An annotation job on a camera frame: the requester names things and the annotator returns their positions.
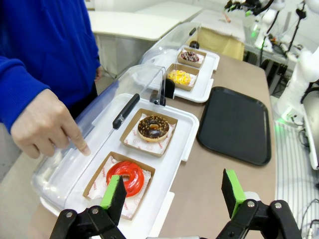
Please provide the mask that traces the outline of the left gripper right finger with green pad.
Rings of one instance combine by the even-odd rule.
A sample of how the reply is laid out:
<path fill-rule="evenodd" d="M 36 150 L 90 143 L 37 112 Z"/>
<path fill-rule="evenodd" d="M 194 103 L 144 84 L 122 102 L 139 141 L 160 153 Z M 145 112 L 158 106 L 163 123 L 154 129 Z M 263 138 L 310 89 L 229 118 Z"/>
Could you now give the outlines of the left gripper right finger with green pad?
<path fill-rule="evenodd" d="M 249 231 L 259 231 L 265 239 L 302 238 L 288 203 L 274 200 L 266 205 L 247 198 L 234 170 L 223 170 L 221 190 L 230 221 L 218 239 L 244 239 Z"/>

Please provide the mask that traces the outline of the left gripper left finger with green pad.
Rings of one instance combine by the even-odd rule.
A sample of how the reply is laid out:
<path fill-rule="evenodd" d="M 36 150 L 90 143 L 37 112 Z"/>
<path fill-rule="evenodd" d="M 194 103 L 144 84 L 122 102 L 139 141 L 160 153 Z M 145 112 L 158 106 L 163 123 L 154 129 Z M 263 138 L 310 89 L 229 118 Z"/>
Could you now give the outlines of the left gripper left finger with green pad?
<path fill-rule="evenodd" d="M 50 235 L 51 239 L 124 239 L 118 228 L 127 192 L 123 177 L 114 175 L 101 204 L 78 213 L 73 209 L 60 212 Z"/>

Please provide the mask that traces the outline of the person's right hand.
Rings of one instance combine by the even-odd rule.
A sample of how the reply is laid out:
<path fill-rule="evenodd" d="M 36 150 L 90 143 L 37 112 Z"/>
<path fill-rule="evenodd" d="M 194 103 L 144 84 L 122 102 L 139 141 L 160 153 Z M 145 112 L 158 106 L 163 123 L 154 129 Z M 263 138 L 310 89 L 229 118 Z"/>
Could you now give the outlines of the person's right hand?
<path fill-rule="evenodd" d="M 15 144 L 29 157 L 53 156 L 72 142 L 85 156 L 91 151 L 67 107 L 49 89 L 40 92 L 10 129 Z"/>

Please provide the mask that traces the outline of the person's left hand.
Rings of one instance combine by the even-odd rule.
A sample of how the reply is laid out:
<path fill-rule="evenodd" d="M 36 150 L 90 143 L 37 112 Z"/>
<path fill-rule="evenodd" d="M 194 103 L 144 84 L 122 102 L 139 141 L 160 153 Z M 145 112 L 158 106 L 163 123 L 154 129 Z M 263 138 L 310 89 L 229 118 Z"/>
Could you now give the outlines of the person's left hand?
<path fill-rule="evenodd" d="M 96 68 L 96 75 L 95 75 L 95 82 L 98 82 L 101 77 L 102 77 L 102 70 L 103 70 L 103 67 L 102 65 L 100 65 L 98 68 Z"/>

